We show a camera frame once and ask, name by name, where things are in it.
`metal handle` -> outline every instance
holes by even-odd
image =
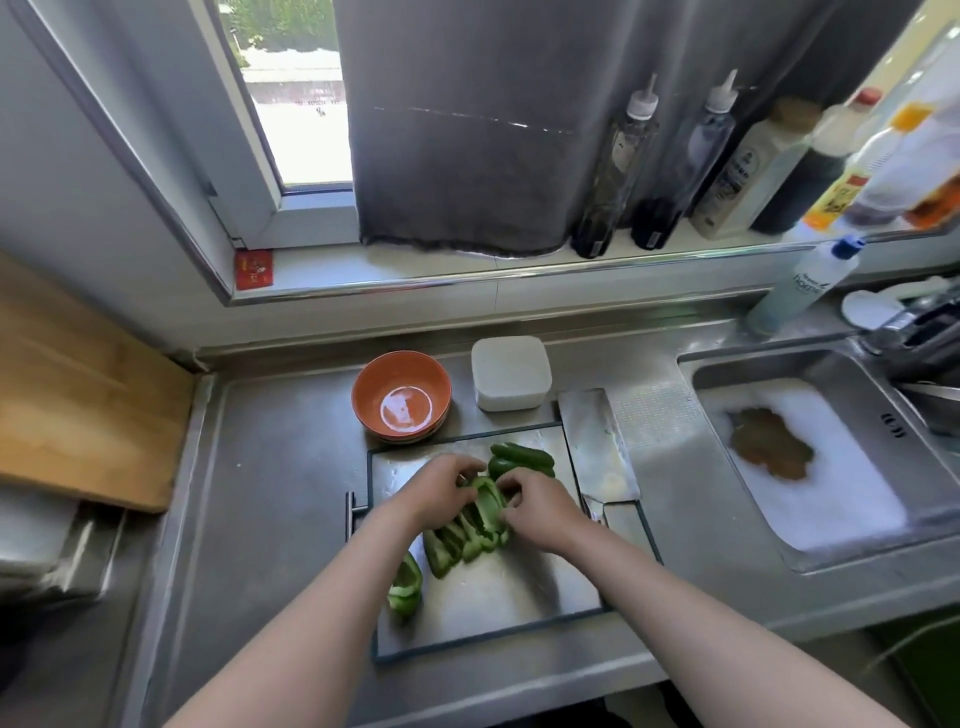
[[[357,516],[366,515],[370,510],[369,505],[357,505],[357,495],[353,491],[347,491],[346,523],[344,527],[344,541],[349,541],[356,528]]]

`person's left hand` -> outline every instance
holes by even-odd
[[[470,478],[486,468],[483,460],[445,452],[420,468],[392,500],[405,509],[418,531],[442,528],[477,498],[473,488],[457,487],[457,475]]]

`kitchen sink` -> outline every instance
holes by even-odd
[[[960,533],[960,481],[948,462],[953,456],[859,355],[842,341],[680,361],[778,537],[784,561],[796,571]],[[731,447],[734,429],[744,422],[741,413],[758,407],[783,417],[790,433],[813,449],[805,476],[773,475]]]

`dish soap bottle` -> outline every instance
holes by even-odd
[[[574,228],[570,241],[580,257],[598,257],[610,246],[613,232],[636,185],[644,152],[657,134],[658,125],[653,120],[660,102],[654,93],[656,82],[655,73],[645,91],[634,91],[626,112],[613,121],[607,134],[583,217]]]
[[[747,314],[747,326],[763,336],[777,333],[853,272],[863,246],[863,238],[856,235],[818,245],[800,259],[790,278],[780,281],[754,306]]]
[[[637,204],[630,235],[640,248],[654,251],[666,244],[727,145],[736,124],[730,115],[737,97],[733,90],[735,78],[736,69],[724,83],[710,90],[704,113],[690,138],[662,166],[665,179],[656,189],[658,194]]]

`wooden board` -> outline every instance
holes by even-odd
[[[0,477],[164,511],[193,386],[182,367],[0,255]]]

